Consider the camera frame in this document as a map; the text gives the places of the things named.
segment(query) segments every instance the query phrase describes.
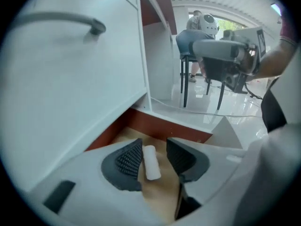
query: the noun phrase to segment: person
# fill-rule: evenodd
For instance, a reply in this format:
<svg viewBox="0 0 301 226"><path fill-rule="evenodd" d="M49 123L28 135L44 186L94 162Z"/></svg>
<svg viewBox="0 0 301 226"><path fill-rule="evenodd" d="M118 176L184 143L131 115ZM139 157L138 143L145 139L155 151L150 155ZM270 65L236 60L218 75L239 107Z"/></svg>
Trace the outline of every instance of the person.
<svg viewBox="0 0 301 226"><path fill-rule="evenodd" d="M294 56L297 50L297 43L299 41L297 30L286 10L282 11L281 18L282 28L278 44L262 58L258 73L254 76L250 76L247 81L280 76ZM251 67L251 61L249 59L249 54L246 54L241 65L241 68L246 72L248 72ZM261 103L262 119L268 132L286 124L286 119L280 105L270 91L270 88L277 79L273 80L270 84Z"/></svg>
<svg viewBox="0 0 301 226"><path fill-rule="evenodd" d="M202 28L200 26L200 23L199 23L199 16L201 14L202 13L199 10L195 10L193 12L193 16L187 22L186 29L202 30ZM205 78L205 81L208 82L208 80L206 78L204 64L203 64L202 61L192 63L191 74L190 74L190 77L189 77L189 81L190 82L196 82L197 81L195 76L198 72L198 68L200 68L201 73L202 73L203 77Z"/></svg>

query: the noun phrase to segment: blue cushion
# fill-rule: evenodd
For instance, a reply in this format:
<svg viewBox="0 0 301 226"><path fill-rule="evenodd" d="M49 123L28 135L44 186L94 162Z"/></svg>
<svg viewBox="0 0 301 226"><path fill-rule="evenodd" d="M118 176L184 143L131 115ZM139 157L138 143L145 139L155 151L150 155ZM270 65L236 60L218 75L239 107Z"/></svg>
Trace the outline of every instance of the blue cushion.
<svg viewBox="0 0 301 226"><path fill-rule="evenodd" d="M190 53L189 44L197 40L208 39L214 40L214 37L201 30L183 30L182 32L180 32L175 38L179 48L180 58L183 58L184 56L194 57L194 54Z"/></svg>

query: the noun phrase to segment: window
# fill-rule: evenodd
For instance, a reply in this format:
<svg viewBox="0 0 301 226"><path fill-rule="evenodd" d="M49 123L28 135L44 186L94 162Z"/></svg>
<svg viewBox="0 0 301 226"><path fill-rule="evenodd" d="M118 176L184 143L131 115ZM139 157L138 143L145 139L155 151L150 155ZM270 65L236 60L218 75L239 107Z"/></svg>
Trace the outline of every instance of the window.
<svg viewBox="0 0 301 226"><path fill-rule="evenodd" d="M243 25L243 24L236 23L234 21L231 21L231 20L228 20L228 19L224 19L224 18L221 18L221 17L216 17L214 15L213 15L213 17L214 17L214 19L217 22L217 26L220 27L217 35L215 36L216 40L219 40L219 39L221 39L223 37L223 32L225 30L229 30L230 29L230 30L234 30L235 31L235 30L238 30L238 29L246 28L246 26Z"/></svg>

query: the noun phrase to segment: black chair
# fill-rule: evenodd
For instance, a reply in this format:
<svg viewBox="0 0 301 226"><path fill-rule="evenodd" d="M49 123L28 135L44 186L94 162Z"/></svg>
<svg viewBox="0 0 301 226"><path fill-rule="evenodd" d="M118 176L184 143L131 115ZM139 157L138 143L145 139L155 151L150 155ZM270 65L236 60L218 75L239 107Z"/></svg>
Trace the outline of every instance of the black chair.
<svg viewBox="0 0 301 226"><path fill-rule="evenodd" d="M214 36L207 34L201 30L183 30L180 32L175 40L177 42L179 52L180 52L180 60L181 60L181 93L183 93L183 75L184 75L184 62L185 62L185 88L184 88L184 107L187 105L188 98L188 79L189 79L189 62L197 62L195 55L190 49L190 45L197 40L205 40L205 39L213 39ZM209 93L211 78L207 74L208 85L206 95ZM218 101L217 109L219 110L222 103L222 98L225 90L225 84L222 84L220 98Z"/></svg>

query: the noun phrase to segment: robotic arm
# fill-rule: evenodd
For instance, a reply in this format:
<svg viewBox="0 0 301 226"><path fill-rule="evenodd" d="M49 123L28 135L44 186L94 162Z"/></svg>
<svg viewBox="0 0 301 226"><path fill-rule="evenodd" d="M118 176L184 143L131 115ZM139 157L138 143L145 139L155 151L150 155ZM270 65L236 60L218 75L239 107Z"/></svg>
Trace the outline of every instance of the robotic arm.
<svg viewBox="0 0 301 226"><path fill-rule="evenodd" d="M208 78L224 82L235 93L246 93L246 79L257 74L266 51L261 27L225 30L221 40L198 40L190 50L197 60L203 58Z"/></svg>

